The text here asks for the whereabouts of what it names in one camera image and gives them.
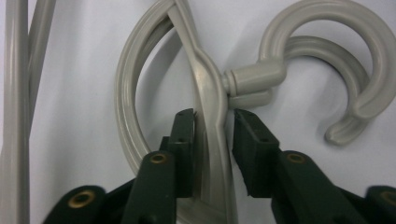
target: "brass insert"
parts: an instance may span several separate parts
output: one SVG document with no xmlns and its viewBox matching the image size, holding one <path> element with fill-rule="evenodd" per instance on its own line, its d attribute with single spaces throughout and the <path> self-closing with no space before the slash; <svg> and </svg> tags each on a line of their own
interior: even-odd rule
<svg viewBox="0 0 396 224">
<path fill-rule="evenodd" d="M 299 154 L 289 154 L 287 158 L 288 161 L 291 161 L 293 163 L 305 163 L 305 157 Z"/>
<path fill-rule="evenodd" d="M 69 207 L 81 208 L 90 204 L 95 199 L 95 193 L 92 190 L 86 189 L 76 194 L 69 200 Z"/>
<path fill-rule="evenodd" d="M 396 192 L 392 191 L 384 191 L 381 194 L 381 198 L 385 200 L 387 203 L 396 206 Z"/>
<path fill-rule="evenodd" d="M 152 163 L 161 164 L 166 162 L 167 158 L 164 154 L 155 154 L 149 159 Z"/>
</svg>

